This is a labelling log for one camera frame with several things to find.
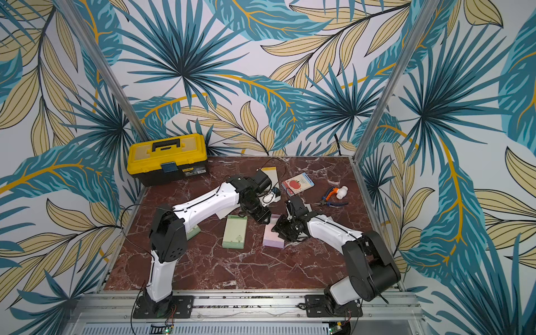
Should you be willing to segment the green house lucky day pad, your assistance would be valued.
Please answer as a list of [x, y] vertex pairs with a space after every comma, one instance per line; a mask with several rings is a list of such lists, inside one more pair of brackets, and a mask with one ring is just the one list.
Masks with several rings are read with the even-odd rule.
[[186, 233], [186, 239], [190, 240], [194, 238], [196, 235], [198, 235], [200, 232], [201, 232], [201, 229], [199, 228], [199, 226], [194, 226], [193, 228], [191, 228], [191, 230], [189, 230]]

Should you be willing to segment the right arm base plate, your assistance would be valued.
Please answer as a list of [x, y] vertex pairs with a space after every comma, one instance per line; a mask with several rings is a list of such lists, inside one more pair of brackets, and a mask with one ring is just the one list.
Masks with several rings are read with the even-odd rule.
[[298, 304], [298, 307], [306, 311], [308, 318], [360, 318], [363, 316], [358, 301], [340, 305], [324, 294], [306, 295], [304, 302]]

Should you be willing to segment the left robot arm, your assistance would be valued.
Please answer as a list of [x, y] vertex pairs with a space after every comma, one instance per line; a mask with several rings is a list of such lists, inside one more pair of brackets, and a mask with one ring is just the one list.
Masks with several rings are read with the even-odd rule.
[[272, 212], [261, 198], [272, 189], [269, 176], [257, 170], [252, 177], [229, 177], [196, 199], [159, 209], [149, 233], [152, 263], [140, 306], [158, 318], [172, 311], [174, 270], [186, 253], [187, 232], [210, 216], [222, 219], [237, 208], [257, 223], [267, 225]]

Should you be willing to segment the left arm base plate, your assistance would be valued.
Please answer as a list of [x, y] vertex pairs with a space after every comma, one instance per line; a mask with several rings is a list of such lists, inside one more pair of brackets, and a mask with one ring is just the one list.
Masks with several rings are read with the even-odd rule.
[[138, 297], [135, 303], [134, 319], [189, 319], [194, 296], [170, 295], [160, 302], [154, 302], [148, 295]]

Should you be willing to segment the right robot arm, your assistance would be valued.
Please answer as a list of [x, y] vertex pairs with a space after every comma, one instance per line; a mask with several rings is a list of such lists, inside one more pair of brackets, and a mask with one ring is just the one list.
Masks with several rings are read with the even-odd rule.
[[288, 242], [304, 238], [323, 241], [343, 255], [348, 276], [308, 295], [301, 308], [309, 317], [359, 316], [360, 302], [370, 302], [401, 280], [401, 273], [382, 237], [375, 231], [352, 230], [328, 216], [309, 210], [298, 196], [286, 201], [288, 215], [272, 231]]

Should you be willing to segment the torn lucky day cover page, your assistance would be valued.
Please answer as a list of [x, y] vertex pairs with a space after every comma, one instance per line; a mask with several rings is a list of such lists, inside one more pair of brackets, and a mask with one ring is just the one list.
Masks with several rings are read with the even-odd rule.
[[233, 212], [236, 208], [237, 208], [237, 205], [223, 208], [222, 210], [220, 210], [219, 212], [216, 213], [216, 216], [218, 216], [218, 218], [220, 220], [224, 219], [224, 218], [226, 218], [227, 215], [229, 215], [231, 212]]

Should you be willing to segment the purple flower lucky day pad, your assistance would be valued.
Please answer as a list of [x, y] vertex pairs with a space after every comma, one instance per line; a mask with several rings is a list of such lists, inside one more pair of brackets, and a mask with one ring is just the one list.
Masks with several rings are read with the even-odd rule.
[[273, 214], [271, 216], [270, 222], [265, 226], [265, 232], [262, 240], [262, 245], [264, 247], [280, 248], [285, 247], [285, 241], [279, 237], [278, 233], [272, 231], [272, 228], [275, 227], [276, 222], [279, 219], [279, 215]]

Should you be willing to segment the green red lucky memo pad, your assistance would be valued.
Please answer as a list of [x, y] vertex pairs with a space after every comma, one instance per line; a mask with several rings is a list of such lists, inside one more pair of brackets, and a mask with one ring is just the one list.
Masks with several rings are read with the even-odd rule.
[[222, 247], [232, 249], [243, 249], [247, 233], [247, 217], [227, 216], [224, 230]]

